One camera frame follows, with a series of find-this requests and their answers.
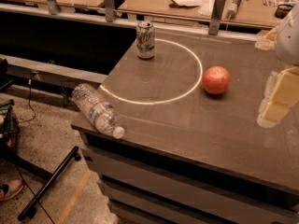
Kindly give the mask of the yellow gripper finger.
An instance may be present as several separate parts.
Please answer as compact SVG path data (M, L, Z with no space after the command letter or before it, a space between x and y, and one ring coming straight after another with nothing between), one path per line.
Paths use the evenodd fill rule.
M278 27L276 26L255 43L255 48L260 50L273 50L276 45L277 33Z
M299 102L299 67L291 66L272 72L267 79L257 123L263 128L273 128Z

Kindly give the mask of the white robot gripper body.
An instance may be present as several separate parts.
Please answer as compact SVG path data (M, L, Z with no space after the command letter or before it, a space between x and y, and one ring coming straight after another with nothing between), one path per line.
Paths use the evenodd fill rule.
M276 55L289 65L299 65L299 5L284 17L276 36Z

